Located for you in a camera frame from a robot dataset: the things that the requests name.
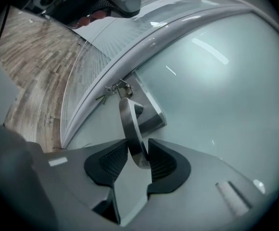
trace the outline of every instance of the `white sticker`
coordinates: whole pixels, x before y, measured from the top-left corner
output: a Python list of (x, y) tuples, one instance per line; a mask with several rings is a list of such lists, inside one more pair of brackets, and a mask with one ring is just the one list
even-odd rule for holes
[(54, 159), (54, 160), (50, 160), (49, 165), (51, 167), (53, 167), (53, 166), (57, 166), (59, 164), (63, 164), (63, 163), (66, 163), (66, 162), (68, 162), (67, 158), (66, 157), (61, 157), (61, 158), (57, 158), (57, 159)]

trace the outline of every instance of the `wooden floor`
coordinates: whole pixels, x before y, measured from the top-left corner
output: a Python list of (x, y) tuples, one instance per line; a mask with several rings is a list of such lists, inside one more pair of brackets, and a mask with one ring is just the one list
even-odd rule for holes
[(84, 43), (55, 22), (10, 8), (0, 40), (0, 64), (20, 92), (5, 125), (45, 152), (61, 147), (63, 94)]

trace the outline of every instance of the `silver metal handle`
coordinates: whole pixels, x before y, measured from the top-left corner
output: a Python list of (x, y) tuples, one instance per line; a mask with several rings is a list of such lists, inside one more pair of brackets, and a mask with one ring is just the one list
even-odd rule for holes
[(122, 127), (124, 129), (133, 161), (140, 168), (150, 169), (148, 153), (146, 151), (137, 121), (137, 118), (143, 112), (143, 109), (143, 105), (126, 97), (122, 98), (119, 102)]

